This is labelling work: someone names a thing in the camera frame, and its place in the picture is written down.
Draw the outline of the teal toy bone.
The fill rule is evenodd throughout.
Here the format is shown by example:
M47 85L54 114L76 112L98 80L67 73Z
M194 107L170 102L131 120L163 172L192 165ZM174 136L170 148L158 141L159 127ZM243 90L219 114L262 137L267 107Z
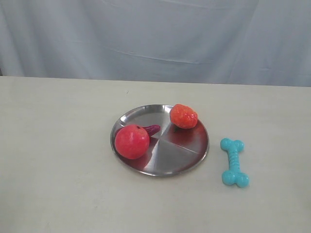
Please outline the teal toy bone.
M240 140L223 138L220 142L222 150L228 155L228 170L222 173L222 182L225 185L237 185L245 188L249 185L249 177L241 172L239 153L244 149L244 143Z

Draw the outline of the purple toy eggplant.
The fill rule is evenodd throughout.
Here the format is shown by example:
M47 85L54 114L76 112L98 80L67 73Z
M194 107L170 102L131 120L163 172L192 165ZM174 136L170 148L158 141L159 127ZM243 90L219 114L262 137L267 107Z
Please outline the purple toy eggplant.
M143 129L147 132L147 134L151 137L154 134L158 133L161 130L161 126L154 124L147 127L143 127Z

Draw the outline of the orange-red toy strawberry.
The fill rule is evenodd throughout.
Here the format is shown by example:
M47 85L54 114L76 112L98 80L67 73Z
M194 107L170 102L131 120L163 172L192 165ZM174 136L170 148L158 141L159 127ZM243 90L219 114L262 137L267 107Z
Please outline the orange-red toy strawberry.
M191 129L197 125L198 114L188 106L176 104L170 110L170 120L181 129Z

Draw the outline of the red toy apple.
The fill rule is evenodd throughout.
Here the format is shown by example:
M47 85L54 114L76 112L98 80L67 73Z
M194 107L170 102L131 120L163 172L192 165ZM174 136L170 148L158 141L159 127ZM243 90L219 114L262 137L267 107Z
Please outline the red toy apple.
M146 153L150 145L150 138L143 127L132 124L117 132L114 145L122 157L133 160Z

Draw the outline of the round stainless steel plate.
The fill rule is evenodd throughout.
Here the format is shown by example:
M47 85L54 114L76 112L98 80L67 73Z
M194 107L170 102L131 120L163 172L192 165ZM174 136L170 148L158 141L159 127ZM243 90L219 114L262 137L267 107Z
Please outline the round stainless steel plate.
M207 156L209 137L201 121L192 129L180 129L170 121L170 105L151 104L134 108L123 114L112 127L111 148L126 167L154 177L168 177L187 172ZM160 131L151 136L145 155L138 159L122 157L114 145L116 133L126 125L159 125Z

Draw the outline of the grey-white backdrop cloth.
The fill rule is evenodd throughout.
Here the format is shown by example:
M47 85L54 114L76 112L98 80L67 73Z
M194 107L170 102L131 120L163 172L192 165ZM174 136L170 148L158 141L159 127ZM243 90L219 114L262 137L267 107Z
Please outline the grey-white backdrop cloth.
M5 76L310 86L308 0L3 0Z

